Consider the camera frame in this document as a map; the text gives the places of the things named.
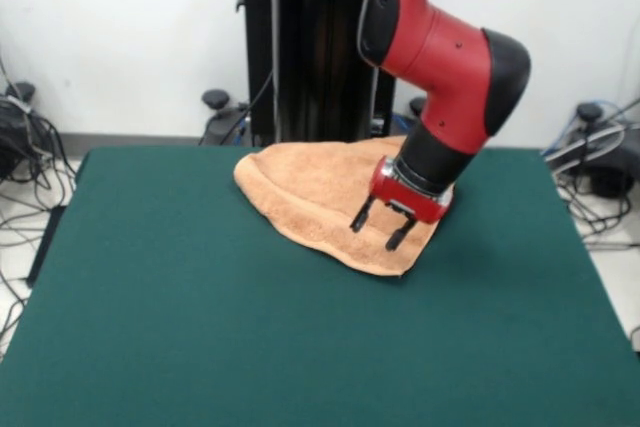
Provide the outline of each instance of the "black cable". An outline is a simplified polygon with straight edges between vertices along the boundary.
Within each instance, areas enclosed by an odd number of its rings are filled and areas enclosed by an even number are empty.
[[[244,122],[246,120],[246,118],[249,116],[249,114],[251,114],[251,111],[253,110],[253,108],[255,107],[255,105],[258,103],[258,101],[262,98],[262,96],[264,95],[264,93],[267,90],[267,87],[269,87],[269,83],[271,82],[271,80],[273,79],[273,70],[269,73],[269,75],[267,76],[267,79],[264,81],[264,84],[262,85],[262,87],[260,88],[260,91],[258,92],[258,94],[255,96],[255,98],[251,101],[251,103],[249,104],[249,106],[247,107],[247,110],[240,116],[240,118],[233,124],[233,126],[231,127],[231,129],[229,129],[229,131],[225,134],[225,136],[222,138],[222,140],[220,141],[220,143],[218,145],[224,145],[225,142],[227,140],[229,140],[229,137],[231,137],[231,135],[233,134],[233,132],[240,126],[240,124],[242,124],[242,122]],[[202,137],[200,138],[200,141],[198,142],[198,145],[201,146],[202,144],[204,144],[204,141],[207,137],[207,133],[209,132],[209,129],[211,128],[211,125],[213,124],[213,122],[215,122],[216,120],[218,120],[216,117],[212,117],[211,119],[209,119],[209,121],[207,122],[207,125],[205,126],[205,130],[204,130],[204,134],[202,134]]]
[[[631,212],[632,204],[628,195],[625,193],[627,178],[624,175],[621,176],[620,193],[618,195],[618,212],[616,214],[605,216],[599,215],[578,198],[580,195],[584,196],[592,194],[592,192],[581,190],[582,181],[586,173],[586,162],[589,153],[589,135],[586,131],[583,133],[585,143],[580,153],[578,165],[572,169],[571,181],[569,183],[563,183],[559,180],[557,181],[557,187],[568,197],[562,197],[561,195],[561,198],[567,205],[567,210],[570,215],[576,221],[589,226],[590,233],[583,235],[582,239],[585,241],[585,245],[588,248],[595,250],[597,242],[586,242],[587,239],[602,235],[603,233],[618,227],[622,223],[622,220]]]
[[[16,198],[10,197],[7,194],[0,193],[0,197],[2,197],[3,199],[8,200],[10,202],[14,202],[16,204],[24,205],[25,207],[29,207],[29,208],[31,208],[33,210],[39,210],[39,211],[43,210],[41,207],[39,207],[39,206],[37,206],[35,204],[31,204],[29,202],[25,202],[24,200],[20,200],[20,199],[16,199]]]
[[[9,84],[12,90],[15,91],[15,94],[18,96],[18,99],[21,101],[24,101],[24,99],[22,98],[22,92],[20,92],[20,90],[16,87],[16,85],[11,81],[9,74],[7,73],[7,69],[4,66],[4,61],[2,60],[2,54],[0,54],[0,72],[2,72],[2,76],[4,77],[4,80],[7,81],[7,84]]]
[[[39,211],[39,212],[31,212],[29,214],[14,215],[13,217],[8,217],[5,220],[3,220],[2,222],[0,222],[0,228],[4,227],[5,225],[9,224],[10,222],[13,222],[14,220],[28,219],[28,218],[31,218],[31,217],[35,217],[36,215],[42,215],[42,214],[48,214],[48,213],[49,212],[43,210],[43,211]]]

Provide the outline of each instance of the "wire bundle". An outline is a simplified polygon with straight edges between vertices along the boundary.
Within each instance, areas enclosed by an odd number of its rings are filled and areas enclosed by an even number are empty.
[[[67,158],[60,133],[45,117],[39,115],[21,96],[21,91],[6,75],[0,58],[0,72],[4,75],[10,92],[0,95],[0,152],[4,159],[15,159],[3,163],[5,175],[0,178],[0,235],[12,234],[16,239],[0,242],[0,254],[6,249],[29,244],[35,252],[44,228],[25,226],[25,220],[37,219],[50,214],[52,209],[63,206],[75,190],[76,172]],[[20,185],[23,192],[29,185],[33,189],[33,200],[23,200],[9,194],[9,189]],[[11,209],[8,215],[5,209]],[[0,319],[0,361],[7,347],[8,338],[20,321],[29,298],[25,278],[7,278],[0,263],[0,289],[5,289],[13,298],[6,318]]]
[[[596,212],[587,205],[586,197],[595,194],[592,188],[585,188],[585,184],[588,186],[590,183],[585,181],[585,177],[591,175],[587,164],[620,147],[629,131],[640,130],[640,124],[621,124],[615,120],[618,117],[623,117],[626,112],[638,105],[640,105],[640,99],[623,109],[614,105],[615,113],[600,121],[597,126],[601,129],[591,134],[579,129],[570,130],[576,118],[574,116],[556,142],[543,152],[545,160],[554,163],[552,172],[568,212],[587,231],[583,235],[583,241],[590,251],[628,250],[640,247],[640,243],[637,242],[614,243],[600,240],[603,234],[616,229],[623,219],[631,213],[633,205],[628,195],[629,176],[620,174],[619,190],[615,191],[613,195],[615,200],[611,204],[612,212],[607,214]],[[563,140],[575,138],[577,132],[581,133],[582,138],[570,142],[563,148],[558,148]],[[571,154],[573,160],[562,162],[563,157],[568,154]]]

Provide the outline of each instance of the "cable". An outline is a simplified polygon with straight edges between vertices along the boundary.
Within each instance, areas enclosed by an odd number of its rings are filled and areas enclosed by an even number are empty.
[[[624,120],[627,120],[625,113],[622,111],[622,109],[620,108],[620,106],[614,102],[611,102],[609,100],[601,100],[601,99],[596,99],[596,100],[592,100],[590,101],[590,103],[592,104],[598,104],[599,106],[607,106],[607,107],[611,107],[613,110],[616,111],[616,113],[621,116]]]
[[[233,132],[238,128],[238,126],[247,119],[247,117],[249,116],[249,114],[251,114],[251,111],[253,110],[255,105],[258,103],[258,101],[262,98],[262,96],[266,92],[267,87],[269,87],[269,83],[271,82],[272,79],[273,79],[273,70],[267,76],[267,79],[264,81],[264,84],[260,88],[260,91],[258,92],[256,97],[251,101],[251,103],[247,107],[247,110],[240,116],[240,118],[236,122],[234,122],[234,124],[231,126],[229,131],[225,134],[225,136],[222,138],[222,140],[218,145],[224,145],[225,142],[229,140],[229,137],[231,137],[231,134],[233,134]],[[205,127],[204,134],[202,134],[202,137],[198,142],[198,146],[201,146],[202,144],[204,144],[205,138],[207,137],[207,133],[209,132],[209,128],[211,128],[211,125],[216,120],[217,120],[216,117],[212,117],[211,119],[209,119]]]
[[[31,208],[31,209],[33,209],[33,210],[38,210],[38,211],[42,211],[42,210],[43,210],[41,207],[39,207],[39,206],[37,206],[37,205],[35,205],[35,204],[31,204],[31,203],[29,203],[29,202],[25,202],[24,200],[19,200],[19,199],[16,199],[16,198],[14,198],[14,197],[10,197],[10,196],[8,196],[7,194],[3,194],[3,193],[1,193],[1,192],[0,192],[0,197],[2,197],[3,199],[8,200],[8,201],[10,201],[10,202],[13,202],[13,203],[15,203],[15,204],[24,205],[25,207],[29,207],[29,208]]]
[[[393,114],[393,120],[395,120],[396,124],[402,128],[402,133],[407,134],[411,130],[411,127],[405,122],[401,115]]]
[[[20,100],[22,99],[22,93],[16,88],[16,85],[11,81],[9,74],[7,74],[7,69],[4,66],[4,61],[2,60],[2,52],[0,50],[0,72],[2,73],[2,77],[7,82],[7,84],[13,89],[15,94],[18,96]]]
[[[616,124],[613,127],[609,127],[607,129],[603,129],[600,130],[598,132],[595,132],[594,134],[591,134],[588,139],[580,139],[577,140],[575,142],[572,142],[571,144],[567,145],[566,147],[554,152],[553,154],[550,155],[546,155],[544,160],[547,162],[550,162],[552,160],[556,160],[566,154],[568,154],[569,152],[573,152],[576,149],[579,149],[580,147],[582,147],[586,142],[594,142],[596,140],[600,140],[604,137],[608,137],[611,135],[615,135],[618,134],[624,130],[633,130],[633,129],[637,129],[640,127],[640,124],[631,124],[629,126],[624,126],[622,124]]]
[[[618,139],[615,142],[612,142],[611,145],[608,146],[607,148],[602,149],[593,154],[587,155],[584,159],[572,160],[571,162],[567,162],[566,164],[563,164],[560,167],[556,167],[553,170],[553,174],[554,175],[561,174],[563,172],[566,172],[569,169],[572,169],[573,167],[584,164],[584,162],[591,162],[593,160],[599,159],[600,157],[604,157],[607,154],[610,154],[611,152],[613,152],[614,150],[616,150],[618,147],[622,145],[622,142],[624,141],[624,137],[625,137],[625,131],[622,130],[619,132]]]
[[[574,113],[571,116],[571,119],[569,119],[569,122],[567,122],[567,125],[564,126],[564,128],[562,129],[562,132],[560,132],[560,135],[558,136],[558,138],[556,140],[554,140],[551,143],[551,145],[549,147],[547,147],[546,150],[542,151],[542,155],[543,156],[546,156],[546,155],[549,155],[550,153],[552,153],[553,149],[555,149],[558,146],[558,144],[562,141],[562,139],[565,138],[565,136],[569,132],[569,129],[571,128],[571,126],[575,122],[577,116],[578,116],[578,114],[576,114],[576,113]]]
[[[634,100],[633,102],[631,102],[629,105],[627,105],[626,107],[624,107],[622,110],[620,110],[619,112],[616,112],[615,114],[610,115],[609,117],[606,117],[601,123],[606,124],[607,122],[618,118],[621,115],[624,115],[625,113],[629,112],[631,109],[640,106],[640,98]]]

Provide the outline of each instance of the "black device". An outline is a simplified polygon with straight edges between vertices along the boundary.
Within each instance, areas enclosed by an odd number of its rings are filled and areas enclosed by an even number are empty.
[[[28,102],[35,91],[32,84],[18,82],[0,96],[0,179],[9,177],[23,160],[39,156],[36,149],[51,150],[45,128],[31,118]]]

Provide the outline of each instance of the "white wall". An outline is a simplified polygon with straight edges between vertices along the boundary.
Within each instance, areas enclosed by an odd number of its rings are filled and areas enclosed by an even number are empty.
[[[247,95],[235,1],[0,0],[0,45],[62,131],[195,136],[208,116],[204,90]],[[640,93],[640,0],[434,2],[531,51],[531,85],[498,144],[544,145],[577,102]],[[396,108],[417,93],[401,85]]]

